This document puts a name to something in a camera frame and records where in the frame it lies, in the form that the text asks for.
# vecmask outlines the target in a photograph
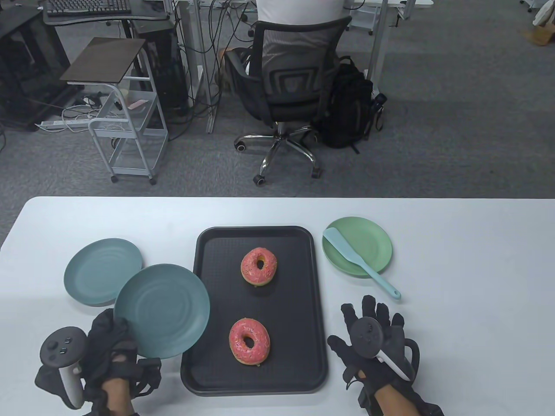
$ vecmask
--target glove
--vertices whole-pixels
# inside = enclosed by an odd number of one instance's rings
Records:
[[[346,303],[341,306],[341,311],[345,318],[347,330],[350,331],[352,325],[358,319],[355,310],[350,303]],[[362,299],[362,315],[378,321],[384,332],[384,341],[391,337],[392,326],[403,327],[405,325],[405,319],[399,313],[396,313],[390,322],[387,306],[383,303],[378,303],[376,307],[376,299],[370,295],[366,295]],[[350,380],[353,377],[362,382],[366,394],[372,402],[372,407],[377,406],[374,394],[382,387],[390,384],[411,401],[421,414],[430,414],[427,404],[412,389],[412,383],[403,381],[386,363],[380,363],[377,358],[367,359],[360,356],[352,346],[348,346],[345,341],[335,335],[330,336],[327,339],[327,343],[332,351],[341,358],[347,370],[350,369],[350,371],[346,370],[344,373],[347,388],[349,388]]]
[[[159,358],[137,362],[137,343],[130,333],[128,322],[114,319],[114,310],[106,309],[93,321],[87,337],[88,347],[81,359],[81,377],[85,379],[84,399],[93,402],[92,415],[109,415],[108,396],[102,384],[113,378],[129,381],[132,398],[150,394],[160,385]],[[150,385],[147,392],[142,390]]]

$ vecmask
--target chair base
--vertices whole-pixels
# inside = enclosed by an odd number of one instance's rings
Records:
[[[253,178],[253,181],[257,186],[261,186],[266,182],[265,174],[268,168],[270,167],[270,164],[274,159],[274,156],[278,152],[277,150],[279,149],[282,143],[285,143],[287,146],[303,154],[312,163],[312,177],[314,179],[318,179],[322,174],[322,169],[320,168],[320,165],[316,160],[316,157],[314,157],[312,152],[308,150],[300,142],[292,140],[292,137],[294,136],[304,135],[305,133],[311,132],[311,131],[315,133],[317,138],[318,133],[316,129],[314,129],[312,126],[309,126],[309,125],[303,126],[300,129],[287,132],[285,123],[277,123],[276,129],[273,135],[270,136],[270,135],[263,135],[263,134],[248,134],[245,136],[239,136],[237,139],[235,139],[235,142],[233,143],[233,145],[235,146],[235,149],[237,151],[244,151],[246,149],[245,140],[250,140],[250,139],[273,139],[274,140],[272,143],[272,146],[270,147],[270,150],[268,151],[268,153],[266,154],[266,157],[264,158],[264,160],[260,165],[260,170],[258,175],[256,175]]]

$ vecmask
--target person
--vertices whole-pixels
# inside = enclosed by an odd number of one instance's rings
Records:
[[[279,24],[319,24],[341,18],[344,0],[256,0],[258,20]]]
[[[353,305],[346,303],[341,306],[341,311],[349,330],[358,319]],[[391,333],[392,327],[404,327],[405,325],[405,319],[399,313],[396,313],[390,321],[388,307],[383,303],[376,305],[375,298],[370,295],[366,295],[362,299],[362,315],[377,320],[386,337],[388,333]],[[111,322],[114,322],[113,310],[108,309],[94,320],[93,328],[89,333],[92,348],[89,348],[90,352],[82,361],[85,395],[89,392],[90,399],[90,392],[95,392],[101,386],[102,392],[104,392],[102,395],[107,398],[103,404],[108,408],[109,416],[138,416],[131,403],[135,395],[133,388],[130,388],[133,385],[130,384],[128,379],[109,376],[113,374],[111,367],[119,366],[123,362],[133,361],[137,358],[127,323],[121,319],[114,323]],[[116,336],[110,335],[117,332],[119,334]],[[131,345],[133,348],[122,348],[125,344],[122,343],[122,340],[126,341],[127,346]],[[443,416],[437,405],[424,402],[413,390],[412,383],[403,381],[387,364],[380,363],[376,358],[366,359],[361,357],[352,346],[348,346],[344,340],[335,335],[329,336],[327,343],[347,368],[355,369],[354,377],[362,383],[364,391],[370,399],[370,406],[367,409],[372,415]],[[96,371],[95,366],[104,363],[107,357],[111,357],[111,364],[108,366],[102,364],[100,366],[103,367],[103,370]],[[102,376],[93,377],[94,373],[102,374]],[[107,413],[102,412],[97,414],[108,416]]]

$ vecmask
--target white shirt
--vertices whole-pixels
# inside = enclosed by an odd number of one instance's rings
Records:
[[[256,0],[258,20],[279,24],[318,24],[340,19],[344,0]]]

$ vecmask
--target keyboard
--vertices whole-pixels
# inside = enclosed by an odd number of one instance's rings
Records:
[[[46,14],[51,17],[131,14],[131,6],[128,0],[47,0]]]

